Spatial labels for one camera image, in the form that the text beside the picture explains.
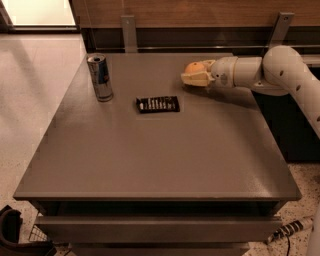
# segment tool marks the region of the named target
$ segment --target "speckled floor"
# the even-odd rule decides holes
[[[22,212],[21,242],[29,240],[37,212],[15,201],[13,192],[85,54],[80,35],[0,34],[0,209],[10,205]],[[280,210],[284,224],[314,215],[320,201],[320,163],[288,165],[303,197]],[[306,255],[310,232],[290,237],[290,256]],[[245,255],[284,256],[287,246],[285,239],[250,243]]]

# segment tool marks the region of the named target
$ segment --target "cable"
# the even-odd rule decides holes
[[[67,256],[70,252],[71,250],[67,251],[63,256]]]
[[[286,235],[286,238],[288,240],[288,250],[287,250],[287,256],[289,256],[289,253],[290,253],[290,247],[291,247],[291,243],[290,243],[290,238],[288,235]]]

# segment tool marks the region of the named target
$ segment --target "wooden wall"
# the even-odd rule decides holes
[[[291,26],[320,26],[320,0],[73,0],[82,28],[119,28],[132,14],[138,28],[266,27],[279,12],[295,13]]]

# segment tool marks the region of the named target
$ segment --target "can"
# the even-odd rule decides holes
[[[87,57],[93,88],[98,101],[109,101],[113,97],[110,85],[109,71],[106,57],[96,54]]]

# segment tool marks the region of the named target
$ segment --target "window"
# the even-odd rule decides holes
[[[12,25],[75,26],[68,0],[1,0]]]

